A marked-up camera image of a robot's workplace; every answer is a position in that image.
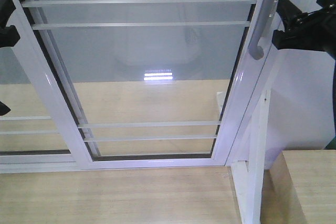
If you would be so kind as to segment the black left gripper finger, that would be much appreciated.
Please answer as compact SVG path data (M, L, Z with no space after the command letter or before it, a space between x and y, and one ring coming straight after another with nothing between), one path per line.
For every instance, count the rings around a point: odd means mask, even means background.
M0 0L0 25L5 28L11 14L16 9L12 0Z
M20 35L14 25L1 28L0 33L0 47L14 47L20 40Z

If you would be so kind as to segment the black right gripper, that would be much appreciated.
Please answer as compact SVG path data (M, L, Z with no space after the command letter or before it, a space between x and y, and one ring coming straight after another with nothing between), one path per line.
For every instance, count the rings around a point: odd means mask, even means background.
M273 45L281 49L324 51L335 58L335 0L317 0L321 9L303 13L290 0L279 0L276 12L285 29L295 25L296 35L274 30Z

